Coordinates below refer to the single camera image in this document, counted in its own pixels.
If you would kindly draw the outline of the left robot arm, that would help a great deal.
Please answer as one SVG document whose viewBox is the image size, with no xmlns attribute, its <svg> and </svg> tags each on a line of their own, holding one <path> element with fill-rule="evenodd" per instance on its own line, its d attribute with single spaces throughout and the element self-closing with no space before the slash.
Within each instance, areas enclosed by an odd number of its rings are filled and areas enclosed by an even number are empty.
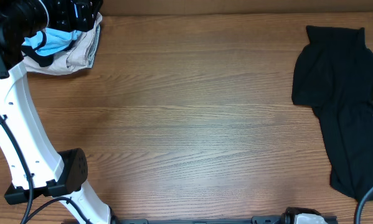
<svg viewBox="0 0 373 224">
<path fill-rule="evenodd" d="M 57 152 L 33 104 L 23 62 L 25 38 L 47 27 L 62 31 L 93 28 L 101 0 L 0 1 L 0 147 L 12 182 L 7 203 L 27 205 L 22 222 L 36 211 L 35 198 L 61 202 L 79 223 L 117 223 L 113 210 L 89 184 L 87 159 L 80 149 Z"/>
</svg>

